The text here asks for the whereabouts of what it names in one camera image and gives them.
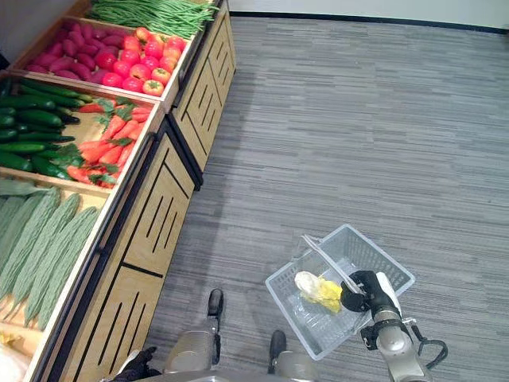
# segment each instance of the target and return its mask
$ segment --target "gray carpet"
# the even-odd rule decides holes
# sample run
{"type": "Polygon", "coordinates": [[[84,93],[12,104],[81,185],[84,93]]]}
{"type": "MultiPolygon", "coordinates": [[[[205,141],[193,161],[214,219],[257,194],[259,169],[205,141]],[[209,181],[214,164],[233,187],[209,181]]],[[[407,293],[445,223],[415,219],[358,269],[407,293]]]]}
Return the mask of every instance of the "gray carpet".
{"type": "MultiPolygon", "coordinates": [[[[234,18],[238,70],[146,345],[161,367],[223,288],[221,368],[265,372],[264,286],[303,232],[345,222],[417,277],[402,296],[444,339],[443,381],[509,376],[509,51],[503,37],[405,25],[234,18]]],[[[387,379],[359,337],[322,380],[387,379]]]]}

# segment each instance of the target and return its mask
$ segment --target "wooden cabinet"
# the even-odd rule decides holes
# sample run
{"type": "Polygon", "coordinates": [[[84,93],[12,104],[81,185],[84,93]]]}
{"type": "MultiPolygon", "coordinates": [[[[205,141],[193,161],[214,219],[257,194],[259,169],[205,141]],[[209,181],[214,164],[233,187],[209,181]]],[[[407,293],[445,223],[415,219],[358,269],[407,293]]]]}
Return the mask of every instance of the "wooden cabinet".
{"type": "Polygon", "coordinates": [[[203,172],[235,72],[235,47],[227,3],[223,2],[184,94],[172,110],[184,140],[203,172]]]}

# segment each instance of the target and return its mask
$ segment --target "baseboard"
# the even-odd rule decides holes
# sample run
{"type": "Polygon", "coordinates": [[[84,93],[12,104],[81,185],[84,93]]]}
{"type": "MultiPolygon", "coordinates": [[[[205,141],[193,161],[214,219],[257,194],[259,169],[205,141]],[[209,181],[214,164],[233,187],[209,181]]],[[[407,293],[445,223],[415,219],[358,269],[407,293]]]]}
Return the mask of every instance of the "baseboard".
{"type": "Polygon", "coordinates": [[[368,16],[347,16],[340,14],[289,14],[279,12],[243,12],[230,11],[231,16],[242,16],[247,18],[303,18],[312,20],[335,20],[335,21],[353,21],[353,22],[379,22],[386,24],[420,25],[432,26],[435,28],[449,28],[462,30],[475,30],[476,32],[506,34],[507,29],[492,28],[490,26],[454,24],[452,22],[438,22],[425,20],[410,20],[405,18],[371,18],[368,16]]]}

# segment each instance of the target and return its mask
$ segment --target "cucumber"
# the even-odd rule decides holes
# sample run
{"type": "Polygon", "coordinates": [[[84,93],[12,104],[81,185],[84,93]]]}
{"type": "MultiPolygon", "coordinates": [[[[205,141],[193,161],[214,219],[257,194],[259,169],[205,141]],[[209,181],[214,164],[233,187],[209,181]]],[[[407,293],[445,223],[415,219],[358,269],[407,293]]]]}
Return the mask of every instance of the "cucumber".
{"type": "Polygon", "coordinates": [[[33,154],[44,151],[46,146],[39,142],[10,142],[0,144],[0,151],[18,154],[33,154]]]}
{"type": "Polygon", "coordinates": [[[60,179],[71,180],[71,177],[67,174],[66,171],[61,169],[59,166],[53,165],[48,159],[38,157],[36,155],[31,157],[33,168],[43,175],[48,175],[49,177],[59,177],[60,179]]]}
{"type": "Polygon", "coordinates": [[[13,107],[0,107],[0,115],[16,115],[16,109],[13,107]]]}
{"type": "Polygon", "coordinates": [[[13,107],[14,109],[44,109],[54,110],[56,104],[49,98],[41,95],[11,95],[0,99],[0,107],[13,107]]]}
{"type": "Polygon", "coordinates": [[[0,166],[21,171],[33,171],[32,163],[16,154],[0,151],[0,166]]]}
{"type": "Polygon", "coordinates": [[[14,126],[14,118],[10,115],[0,115],[0,129],[14,126]]]}
{"type": "Polygon", "coordinates": [[[44,92],[38,91],[37,89],[30,88],[25,85],[21,85],[19,87],[19,90],[23,94],[30,94],[33,96],[40,96],[40,97],[45,97],[46,99],[50,99],[54,103],[56,103],[58,106],[82,107],[85,104],[85,102],[82,101],[81,99],[68,98],[68,97],[63,97],[62,95],[44,93],[44,92]]]}
{"type": "Polygon", "coordinates": [[[7,97],[13,88],[13,79],[6,77],[0,80],[0,98],[7,97]]]}
{"type": "Polygon", "coordinates": [[[9,129],[9,130],[0,130],[0,142],[8,142],[12,141],[17,136],[17,130],[9,129]]]}
{"type": "Polygon", "coordinates": [[[34,142],[71,142],[74,141],[72,136],[62,136],[59,133],[28,133],[21,134],[18,137],[19,141],[34,141],[34,142]]]}
{"type": "Polygon", "coordinates": [[[22,122],[51,127],[60,127],[63,124],[62,119],[60,119],[58,116],[42,110],[19,111],[17,114],[17,119],[22,122]]]}

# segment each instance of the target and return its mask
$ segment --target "basket handle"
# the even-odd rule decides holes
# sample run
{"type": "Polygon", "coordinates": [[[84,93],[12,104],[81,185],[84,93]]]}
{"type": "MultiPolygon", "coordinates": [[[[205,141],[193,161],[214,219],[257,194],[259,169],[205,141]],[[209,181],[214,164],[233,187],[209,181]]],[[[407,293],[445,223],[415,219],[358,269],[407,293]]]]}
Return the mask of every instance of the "basket handle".
{"type": "Polygon", "coordinates": [[[365,295],[364,291],[359,288],[359,286],[356,284],[355,281],[350,279],[350,276],[347,275],[345,271],[343,271],[340,267],[338,267],[337,264],[331,263],[328,260],[329,256],[324,252],[323,249],[321,249],[318,246],[318,244],[316,244],[313,241],[313,239],[316,240],[317,238],[313,238],[312,236],[309,236],[309,235],[302,235],[301,238],[304,239],[304,241],[309,245],[309,247],[311,249],[313,249],[314,251],[316,251],[320,255],[322,255],[324,257],[324,259],[327,260],[327,263],[329,263],[337,271],[337,273],[340,274],[341,278],[344,280],[344,283],[347,285],[348,289],[350,289],[353,293],[365,295]]]}

